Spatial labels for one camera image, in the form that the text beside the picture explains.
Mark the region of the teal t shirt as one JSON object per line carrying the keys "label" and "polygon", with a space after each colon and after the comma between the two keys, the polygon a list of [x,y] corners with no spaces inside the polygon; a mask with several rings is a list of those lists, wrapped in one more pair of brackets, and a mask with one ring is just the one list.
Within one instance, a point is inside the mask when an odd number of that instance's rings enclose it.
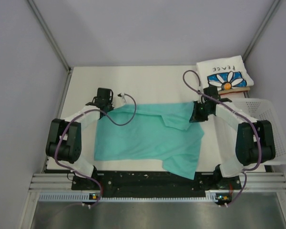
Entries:
{"label": "teal t shirt", "polygon": [[125,105],[97,123],[94,159],[162,161],[163,169],[193,179],[204,132],[189,121],[194,103]]}

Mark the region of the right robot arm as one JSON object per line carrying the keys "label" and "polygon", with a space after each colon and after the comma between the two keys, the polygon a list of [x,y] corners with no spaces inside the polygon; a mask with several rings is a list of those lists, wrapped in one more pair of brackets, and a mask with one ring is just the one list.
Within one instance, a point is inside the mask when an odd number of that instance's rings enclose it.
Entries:
{"label": "right robot arm", "polygon": [[230,99],[221,98],[215,86],[197,93],[202,100],[194,102],[190,123],[208,121],[208,116],[214,115],[236,131],[233,156],[214,169],[213,184],[217,188],[225,188],[230,184],[231,177],[252,171],[261,163],[275,158],[273,129],[268,120],[253,118],[237,108]]}

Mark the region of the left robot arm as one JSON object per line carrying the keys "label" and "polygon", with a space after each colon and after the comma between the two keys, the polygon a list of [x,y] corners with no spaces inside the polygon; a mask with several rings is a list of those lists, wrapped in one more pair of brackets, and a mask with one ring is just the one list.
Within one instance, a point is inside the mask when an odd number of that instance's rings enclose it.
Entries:
{"label": "left robot arm", "polygon": [[82,131],[96,123],[106,113],[113,110],[113,91],[98,88],[97,95],[81,110],[64,119],[53,119],[46,144],[46,155],[72,172],[77,172],[88,189],[98,185],[98,177],[93,174],[95,167],[82,153]]}

